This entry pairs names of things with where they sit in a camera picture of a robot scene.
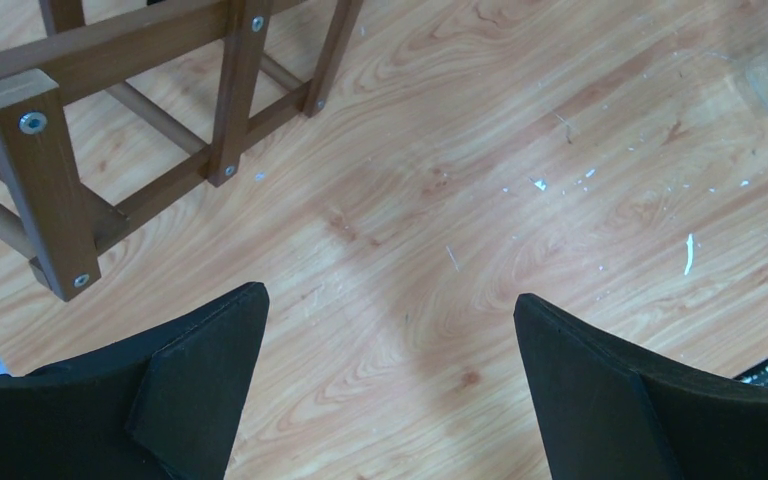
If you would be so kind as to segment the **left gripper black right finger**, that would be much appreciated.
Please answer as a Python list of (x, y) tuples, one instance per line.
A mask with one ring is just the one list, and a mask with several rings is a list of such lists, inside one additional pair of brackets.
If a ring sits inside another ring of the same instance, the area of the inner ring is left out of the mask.
[(768, 479), (768, 388), (598, 329), (534, 294), (514, 324), (555, 479)]

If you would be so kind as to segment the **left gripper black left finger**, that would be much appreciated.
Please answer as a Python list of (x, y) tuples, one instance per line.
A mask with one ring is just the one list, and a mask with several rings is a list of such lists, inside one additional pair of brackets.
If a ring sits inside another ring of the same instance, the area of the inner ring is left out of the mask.
[(249, 282), (105, 347), (0, 375), (0, 479), (221, 479), (270, 299)]

